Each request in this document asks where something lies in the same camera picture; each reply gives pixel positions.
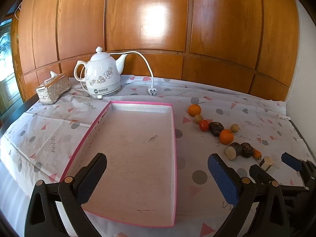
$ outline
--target carrot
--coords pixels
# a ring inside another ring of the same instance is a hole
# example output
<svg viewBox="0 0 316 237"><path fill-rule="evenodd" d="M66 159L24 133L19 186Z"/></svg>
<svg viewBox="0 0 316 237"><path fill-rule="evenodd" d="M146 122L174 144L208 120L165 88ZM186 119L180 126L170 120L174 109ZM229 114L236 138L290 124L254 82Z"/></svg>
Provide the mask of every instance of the carrot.
<svg viewBox="0 0 316 237"><path fill-rule="evenodd" d="M253 157L254 157L256 160L259 160L259 161L260 161L260 160L261 160L261 157L262 157L262 154L261 154L260 151L254 149L254 151L253 151Z"/></svg>

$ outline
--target kettle handle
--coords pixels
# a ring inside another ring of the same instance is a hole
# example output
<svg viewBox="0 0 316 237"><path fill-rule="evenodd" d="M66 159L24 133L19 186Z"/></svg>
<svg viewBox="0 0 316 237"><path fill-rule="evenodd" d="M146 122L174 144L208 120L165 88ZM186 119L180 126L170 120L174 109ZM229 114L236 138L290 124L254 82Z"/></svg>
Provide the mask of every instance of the kettle handle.
<svg viewBox="0 0 316 237"><path fill-rule="evenodd" d="M78 75L77 75L77 69L79 67L79 65L83 65L84 67L86 67L87 63L84 62L84 61L77 61L77 65L75 66L75 69L74 69L74 77L76 78L77 81L79 82L84 82L85 79L84 78L79 78Z"/></svg>

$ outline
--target teapot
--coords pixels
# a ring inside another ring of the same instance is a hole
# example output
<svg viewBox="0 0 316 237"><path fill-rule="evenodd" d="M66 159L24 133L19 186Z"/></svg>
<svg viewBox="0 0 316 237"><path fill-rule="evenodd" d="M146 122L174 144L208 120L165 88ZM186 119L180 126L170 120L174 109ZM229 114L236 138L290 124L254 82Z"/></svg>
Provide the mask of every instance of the teapot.
<svg viewBox="0 0 316 237"><path fill-rule="evenodd" d="M77 81L86 82L87 90L91 98L100 99L113 95L122 89L121 73L124 68L124 61L127 54L122 54L117 60L108 53L102 52L102 47L98 47L96 54L92 55L90 61L78 61L74 69L74 77ZM79 65L85 68L84 78L77 76Z"/></svg>

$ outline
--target tablecloth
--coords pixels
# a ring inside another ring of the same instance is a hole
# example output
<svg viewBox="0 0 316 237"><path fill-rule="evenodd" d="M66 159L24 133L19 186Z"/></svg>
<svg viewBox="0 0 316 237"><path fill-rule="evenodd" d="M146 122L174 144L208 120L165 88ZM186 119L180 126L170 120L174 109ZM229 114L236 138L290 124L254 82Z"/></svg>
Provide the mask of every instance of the tablecloth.
<svg viewBox="0 0 316 237"><path fill-rule="evenodd" d="M274 165L268 173L279 183L302 185L296 171L281 162L288 152L299 159L310 159L303 140L299 138L284 102L267 101L203 84L155 78L157 95L147 89L150 77L122 76L122 91L92 100L80 84L71 79L72 89L54 105L36 103L1 138L0 158L23 191L30 196L35 182L58 182L81 138L110 100L159 101L173 105L176 128L178 165L178 197L176 225L170 229L151 229L112 222L88 214L102 236L212 236L233 208L227 204L207 168L207 158L218 153L225 163L242 176L249 177L254 158L237 157L229 161L223 154L225 145L210 132L202 132L187 113L190 104L201 103L201 115L208 121L219 121L225 128L236 123L240 131L234 141L249 142L263 156L270 156ZM255 213L254 204L251 214ZM70 235L76 236L58 204ZM240 236L249 227L250 215Z"/></svg>

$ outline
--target kettle spout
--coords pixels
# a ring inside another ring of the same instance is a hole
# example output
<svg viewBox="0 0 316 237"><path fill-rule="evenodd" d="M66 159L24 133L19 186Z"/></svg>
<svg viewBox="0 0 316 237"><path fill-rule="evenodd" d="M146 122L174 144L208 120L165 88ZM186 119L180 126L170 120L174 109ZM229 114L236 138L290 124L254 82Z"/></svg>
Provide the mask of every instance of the kettle spout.
<svg viewBox="0 0 316 237"><path fill-rule="evenodd" d="M123 69L124 69L124 61L125 61L125 58L126 58L127 54L122 54L116 61L116 68L118 70L118 73L119 74L122 74L123 72Z"/></svg>

